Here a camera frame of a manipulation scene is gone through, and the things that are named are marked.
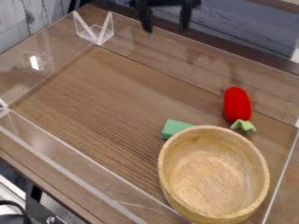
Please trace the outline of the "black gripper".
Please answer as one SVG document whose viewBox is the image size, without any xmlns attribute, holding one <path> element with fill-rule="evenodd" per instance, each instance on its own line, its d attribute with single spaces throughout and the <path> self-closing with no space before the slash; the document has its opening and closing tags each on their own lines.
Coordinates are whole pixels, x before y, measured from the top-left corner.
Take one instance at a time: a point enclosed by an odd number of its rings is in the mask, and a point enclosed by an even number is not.
<svg viewBox="0 0 299 224">
<path fill-rule="evenodd" d="M 180 30 L 190 27 L 192 7 L 202 5 L 202 0 L 130 0 L 130 7 L 136 7 L 139 20 L 146 32 L 152 32 L 152 11 L 150 7 L 182 6 Z"/>
</svg>

